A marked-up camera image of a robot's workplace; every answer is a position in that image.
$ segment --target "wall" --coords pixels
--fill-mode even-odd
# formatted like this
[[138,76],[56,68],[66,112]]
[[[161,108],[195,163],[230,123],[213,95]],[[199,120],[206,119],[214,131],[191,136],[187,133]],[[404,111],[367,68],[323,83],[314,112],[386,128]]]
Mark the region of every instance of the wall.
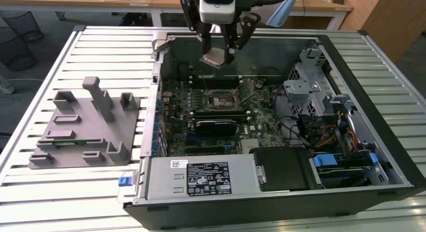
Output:
[[426,29],[426,0],[347,0],[340,30],[366,30],[395,62]]
[[347,14],[340,30],[359,30],[379,0],[347,0],[352,11]]
[[379,0],[362,29],[396,61],[426,29],[426,0]]

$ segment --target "barcode sticker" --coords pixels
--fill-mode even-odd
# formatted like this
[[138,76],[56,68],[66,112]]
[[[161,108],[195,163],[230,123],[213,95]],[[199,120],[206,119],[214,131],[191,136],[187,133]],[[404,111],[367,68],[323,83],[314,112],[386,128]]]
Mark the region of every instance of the barcode sticker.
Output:
[[186,168],[187,160],[171,160],[170,168]]

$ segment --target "blue connector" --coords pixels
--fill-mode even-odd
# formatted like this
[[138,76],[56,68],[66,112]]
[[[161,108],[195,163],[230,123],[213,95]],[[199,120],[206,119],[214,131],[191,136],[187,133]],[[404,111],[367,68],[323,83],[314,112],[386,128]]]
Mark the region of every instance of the blue connector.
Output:
[[118,186],[131,186],[131,176],[122,176],[118,179]]
[[320,154],[312,158],[312,163],[315,167],[320,166],[336,166],[338,162],[331,154]]
[[374,153],[370,153],[368,156],[372,161],[372,164],[376,164],[379,162],[378,156]]

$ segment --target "black plastic cover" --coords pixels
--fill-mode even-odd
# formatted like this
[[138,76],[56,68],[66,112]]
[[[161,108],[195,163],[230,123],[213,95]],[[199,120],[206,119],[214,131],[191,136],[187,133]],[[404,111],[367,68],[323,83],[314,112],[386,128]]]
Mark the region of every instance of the black plastic cover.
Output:
[[308,163],[308,151],[302,147],[253,148],[254,163],[263,167],[266,183],[261,191],[303,191],[319,189]]

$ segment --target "desk leg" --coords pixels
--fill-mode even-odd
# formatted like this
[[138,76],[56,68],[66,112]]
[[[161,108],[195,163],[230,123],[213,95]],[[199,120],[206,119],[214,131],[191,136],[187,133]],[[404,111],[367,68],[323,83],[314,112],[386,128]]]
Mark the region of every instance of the desk leg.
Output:
[[65,20],[65,12],[64,11],[56,11],[56,16],[58,18],[60,21]]
[[336,11],[331,21],[326,27],[327,30],[338,30],[344,20],[347,11]]
[[161,23],[161,8],[150,8],[149,9],[149,13],[150,13],[150,17],[151,17],[151,25],[155,27],[161,27],[162,23]]

